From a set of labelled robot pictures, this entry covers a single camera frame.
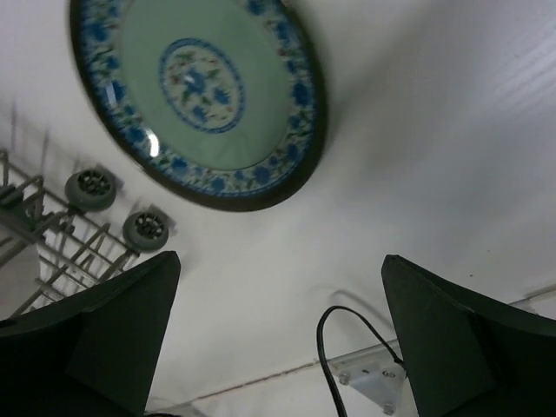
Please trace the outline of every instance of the dish rack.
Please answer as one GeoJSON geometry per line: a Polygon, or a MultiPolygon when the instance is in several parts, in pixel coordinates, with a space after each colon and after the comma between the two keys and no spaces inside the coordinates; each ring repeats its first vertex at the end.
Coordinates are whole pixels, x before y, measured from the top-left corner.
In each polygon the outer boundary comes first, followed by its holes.
{"type": "Polygon", "coordinates": [[[12,317],[44,307],[109,280],[130,268],[139,250],[110,232],[74,204],[44,186],[41,175],[30,175],[0,150],[0,268],[29,246],[36,246],[40,274],[36,291],[12,317]]]}

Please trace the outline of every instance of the plate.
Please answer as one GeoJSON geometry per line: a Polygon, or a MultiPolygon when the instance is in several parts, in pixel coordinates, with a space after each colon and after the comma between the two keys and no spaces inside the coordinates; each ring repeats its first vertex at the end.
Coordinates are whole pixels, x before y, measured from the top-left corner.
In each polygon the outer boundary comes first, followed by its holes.
{"type": "Polygon", "coordinates": [[[215,209],[289,198],[321,158],[325,86],[278,0],[72,0],[83,85],[117,144],[162,186],[215,209]]]}

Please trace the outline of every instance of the plate rim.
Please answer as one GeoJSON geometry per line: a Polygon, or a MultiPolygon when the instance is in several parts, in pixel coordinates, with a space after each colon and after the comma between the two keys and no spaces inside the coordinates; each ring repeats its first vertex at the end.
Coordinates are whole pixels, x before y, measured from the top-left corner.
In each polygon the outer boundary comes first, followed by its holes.
{"type": "Polygon", "coordinates": [[[294,168],[292,173],[277,184],[258,193],[256,195],[247,196],[218,196],[208,195],[189,189],[180,183],[166,176],[161,170],[151,165],[125,140],[123,134],[117,126],[110,120],[109,114],[106,112],[103,103],[96,95],[95,86],[89,77],[87,63],[83,51],[81,50],[81,12],[83,0],[69,1],[69,35],[71,48],[73,51],[73,61],[75,63],[77,73],[81,85],[85,89],[85,93],[89,98],[91,105],[100,119],[101,125],[109,133],[112,140],[118,145],[121,151],[130,157],[143,171],[145,175],[156,181],[166,190],[174,195],[180,196],[190,202],[202,205],[204,207],[218,209],[231,212],[251,212],[262,209],[268,209],[276,204],[287,200],[290,196],[299,191],[308,179],[315,172],[325,148],[325,141],[328,132],[328,94],[325,82],[324,72],[321,61],[316,52],[314,43],[312,42],[305,23],[297,9],[291,4],[285,4],[278,1],[284,16],[294,25],[303,52],[308,60],[310,73],[314,81],[314,107],[315,121],[314,133],[308,145],[306,155],[294,168]]]}

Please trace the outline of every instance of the screw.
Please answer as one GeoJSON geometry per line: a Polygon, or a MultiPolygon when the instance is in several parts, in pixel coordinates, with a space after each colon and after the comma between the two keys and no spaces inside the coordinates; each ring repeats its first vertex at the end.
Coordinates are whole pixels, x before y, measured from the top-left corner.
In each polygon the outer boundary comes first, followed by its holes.
{"type": "Polygon", "coordinates": [[[340,385],[349,385],[350,381],[351,375],[347,372],[342,372],[340,376],[338,376],[338,382],[340,382],[340,385]]]}
{"type": "Polygon", "coordinates": [[[382,407],[382,412],[385,415],[394,415],[395,411],[396,411],[396,409],[395,409],[394,405],[390,404],[389,402],[384,404],[384,407],[382,407]]]}
{"type": "Polygon", "coordinates": [[[396,374],[392,371],[382,371],[382,375],[386,376],[387,378],[395,378],[396,374]]]}

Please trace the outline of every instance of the floral pattern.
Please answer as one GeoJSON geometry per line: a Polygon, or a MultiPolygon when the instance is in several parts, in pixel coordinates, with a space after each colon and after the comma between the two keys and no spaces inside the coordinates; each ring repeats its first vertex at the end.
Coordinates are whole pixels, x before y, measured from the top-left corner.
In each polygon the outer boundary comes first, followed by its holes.
{"type": "MultiPolygon", "coordinates": [[[[164,144],[157,156],[150,155],[151,144],[145,134],[149,126],[127,95],[116,49],[122,16],[132,0],[83,0],[80,42],[88,76],[103,111],[145,162],[171,181],[199,193],[244,197],[272,189],[294,172],[311,144],[317,111],[308,58],[281,0],[229,1],[240,4],[267,31],[289,74],[291,89],[291,111],[284,137],[267,158],[246,169],[208,169],[184,159],[164,144]]],[[[237,87],[242,85],[241,78],[236,76],[233,64],[207,43],[177,45],[173,50],[169,47],[167,59],[162,59],[161,64],[161,82],[175,111],[198,129],[214,129],[215,133],[218,129],[231,129],[238,116],[241,118],[244,105],[243,92],[238,92],[237,87]],[[199,63],[197,54],[208,61],[199,63]]]]}
{"type": "Polygon", "coordinates": [[[241,77],[221,50],[201,39],[173,42],[162,55],[160,84],[181,119],[206,133],[223,133],[242,118],[241,77]]]}

